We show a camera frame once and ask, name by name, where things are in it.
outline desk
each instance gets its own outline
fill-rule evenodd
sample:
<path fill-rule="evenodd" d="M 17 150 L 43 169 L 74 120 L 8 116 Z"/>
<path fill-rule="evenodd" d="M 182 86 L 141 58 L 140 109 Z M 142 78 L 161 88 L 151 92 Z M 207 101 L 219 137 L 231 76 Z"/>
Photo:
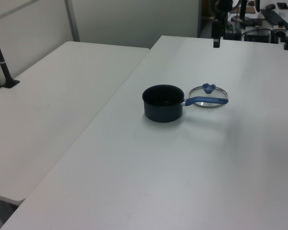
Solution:
<path fill-rule="evenodd" d="M 205 82 L 229 103 L 145 117 L 146 88 Z M 2 228 L 32 229 L 288 230 L 288 51 L 161 37 Z"/>
<path fill-rule="evenodd" d="M 67 42 L 0 89 L 0 199 L 19 205 L 148 49 Z"/>

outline blue handle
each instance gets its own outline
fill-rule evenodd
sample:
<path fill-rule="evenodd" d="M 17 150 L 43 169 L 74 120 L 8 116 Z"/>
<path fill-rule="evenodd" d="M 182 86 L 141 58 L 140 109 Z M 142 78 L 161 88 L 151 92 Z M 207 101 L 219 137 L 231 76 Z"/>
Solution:
<path fill-rule="evenodd" d="M 215 97 L 192 97 L 185 101 L 185 106 L 189 106 L 196 102 L 205 102 L 205 103 L 213 103 L 213 104 L 227 104 L 228 99 L 226 98 L 215 98 Z"/>

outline pot lid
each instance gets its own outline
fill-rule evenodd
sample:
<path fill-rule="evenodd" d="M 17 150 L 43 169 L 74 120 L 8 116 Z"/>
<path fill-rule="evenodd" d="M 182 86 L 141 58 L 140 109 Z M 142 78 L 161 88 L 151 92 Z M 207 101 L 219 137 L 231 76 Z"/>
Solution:
<path fill-rule="evenodd" d="M 225 90 L 216 87 L 216 85 L 205 83 L 202 86 L 198 86 L 192 89 L 189 93 L 189 98 L 192 97 L 216 97 L 216 98 L 226 98 L 228 99 L 228 94 Z M 214 103 L 205 103 L 205 102 L 196 102 L 194 103 L 195 106 L 201 108 L 218 108 L 223 106 L 224 104 L 214 104 Z"/>

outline saucepan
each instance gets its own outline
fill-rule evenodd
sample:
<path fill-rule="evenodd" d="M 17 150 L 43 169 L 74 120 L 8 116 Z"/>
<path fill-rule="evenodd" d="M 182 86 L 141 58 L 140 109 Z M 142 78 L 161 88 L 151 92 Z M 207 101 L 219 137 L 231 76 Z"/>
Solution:
<path fill-rule="evenodd" d="M 142 94 L 145 115 L 152 121 L 165 123 L 175 121 L 182 115 L 182 106 L 196 102 L 227 104 L 226 98 L 192 97 L 184 99 L 183 91 L 173 85 L 155 85 Z"/>

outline wall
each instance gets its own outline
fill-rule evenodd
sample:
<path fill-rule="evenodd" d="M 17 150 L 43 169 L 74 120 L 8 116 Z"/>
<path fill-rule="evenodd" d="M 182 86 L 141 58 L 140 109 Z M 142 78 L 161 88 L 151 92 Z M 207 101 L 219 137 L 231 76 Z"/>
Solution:
<path fill-rule="evenodd" d="M 69 2 L 82 42 L 151 48 L 161 35 L 198 36 L 199 0 Z"/>
<path fill-rule="evenodd" d="M 64 0 L 39 0 L 0 19 L 0 47 L 13 78 L 66 41 L 72 34 Z"/>

